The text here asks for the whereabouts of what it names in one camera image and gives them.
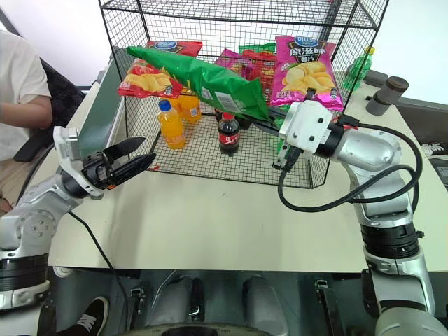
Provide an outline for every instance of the white table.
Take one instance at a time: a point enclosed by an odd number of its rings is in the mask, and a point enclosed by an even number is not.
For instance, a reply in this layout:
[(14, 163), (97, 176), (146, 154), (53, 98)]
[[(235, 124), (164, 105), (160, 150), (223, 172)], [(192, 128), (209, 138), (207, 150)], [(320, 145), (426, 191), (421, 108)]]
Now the white table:
[[(414, 139), (396, 107), (381, 117), (365, 111), (365, 96), (375, 90), (368, 86), (357, 90), (346, 113)], [(82, 125), (96, 91), (97, 87), (91, 90), (71, 126)], [(402, 147), (402, 162), (414, 166), (412, 152), (405, 144)], [(53, 174), (56, 166), (55, 153), (51, 153), (34, 183)], [(285, 195), (294, 204), (311, 206), (348, 191), (346, 171), (332, 163), (324, 186), (287, 188)], [(420, 242), (432, 272), (448, 270), (447, 207), (447, 191), (424, 158), (414, 224), (425, 232)], [(102, 200), (85, 200), (74, 212), (90, 224), (117, 268), (306, 272), (365, 268), (361, 229), (352, 205), (299, 213), (280, 202), (272, 185), (145, 172), (106, 191)], [(106, 267), (85, 228), (70, 216), (59, 224), (49, 263)]]

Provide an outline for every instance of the plastic bottle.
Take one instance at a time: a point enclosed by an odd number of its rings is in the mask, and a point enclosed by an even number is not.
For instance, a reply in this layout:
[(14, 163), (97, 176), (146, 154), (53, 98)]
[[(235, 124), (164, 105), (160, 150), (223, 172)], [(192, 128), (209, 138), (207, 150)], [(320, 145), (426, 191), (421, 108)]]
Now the plastic bottle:
[(182, 118), (186, 119), (189, 123), (197, 123), (201, 120), (201, 108), (199, 106), (199, 99), (196, 96), (183, 94), (178, 100)]
[(218, 132), (220, 151), (232, 156), (239, 147), (239, 123), (233, 115), (223, 112), (223, 118), (218, 123)]
[[(373, 47), (365, 47), (364, 54), (361, 56), (358, 56), (355, 59), (355, 62), (351, 65), (351, 69), (349, 73), (345, 76), (344, 82), (342, 83), (342, 86), (344, 86), (345, 89), (351, 90), (353, 87), (353, 84), (355, 83), (354, 90), (358, 89), (361, 85), (361, 81), (367, 76), (367, 72), (370, 70), (370, 67), (372, 66), (372, 55), (375, 52), (375, 48)], [(359, 70), (361, 69), (364, 57), (367, 55), (367, 59), (364, 63), (364, 66), (361, 70), (361, 73), (359, 74), (358, 80), (355, 82), (356, 77), (359, 73)]]
[(171, 149), (180, 149), (185, 146), (185, 134), (179, 113), (172, 108), (171, 103), (163, 99), (159, 101), (160, 112), (157, 119), (165, 142)]

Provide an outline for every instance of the black wire basket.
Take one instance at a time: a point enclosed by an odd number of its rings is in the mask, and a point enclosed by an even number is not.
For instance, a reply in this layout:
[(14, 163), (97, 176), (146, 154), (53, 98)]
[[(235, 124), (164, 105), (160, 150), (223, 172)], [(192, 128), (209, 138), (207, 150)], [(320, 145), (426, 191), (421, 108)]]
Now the black wire basket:
[[(275, 42), (276, 36), (305, 36), (337, 45), (332, 70), (345, 106), (352, 90), (342, 81), (354, 60), (371, 46), (389, 0), (99, 0), (101, 14), (120, 77), (133, 59), (127, 46), (147, 41), (201, 41), (198, 59), (213, 63), (224, 48)], [(239, 151), (221, 154), (214, 110), (201, 103), (202, 119), (184, 123), (187, 144), (171, 150), (160, 136), (158, 97), (125, 98), (127, 135), (144, 136), (135, 154), (155, 151), (153, 170), (276, 185), (272, 168), (279, 139), (253, 125), (241, 131)], [(329, 161), (300, 158), (284, 185), (315, 188), (325, 183)]]

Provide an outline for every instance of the pink snack package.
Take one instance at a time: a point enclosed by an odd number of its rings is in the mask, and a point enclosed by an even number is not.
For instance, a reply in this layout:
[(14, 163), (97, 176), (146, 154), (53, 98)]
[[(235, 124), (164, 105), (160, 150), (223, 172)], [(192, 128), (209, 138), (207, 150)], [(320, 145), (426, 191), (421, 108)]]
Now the pink snack package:
[(271, 105), (303, 102), (309, 88), (327, 109), (343, 111), (344, 105), (331, 70), (336, 45), (315, 38), (276, 37), (277, 59)]
[(219, 58), (215, 61), (215, 64), (232, 70), (245, 79), (247, 79), (250, 71), (253, 69), (251, 60), (245, 59), (240, 54), (229, 49), (223, 50)]

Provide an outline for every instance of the person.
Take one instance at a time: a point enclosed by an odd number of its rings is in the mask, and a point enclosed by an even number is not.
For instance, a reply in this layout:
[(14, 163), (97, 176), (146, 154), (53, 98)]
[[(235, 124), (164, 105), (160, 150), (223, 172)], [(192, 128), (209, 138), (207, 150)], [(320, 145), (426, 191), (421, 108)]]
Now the person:
[(15, 206), (33, 165), (14, 155), (30, 130), (51, 126), (50, 98), (39, 56), (23, 38), (0, 31), (0, 216)]
[(78, 322), (59, 331), (57, 336), (98, 336), (103, 330), (109, 314), (109, 302), (105, 297), (96, 297), (84, 311)]

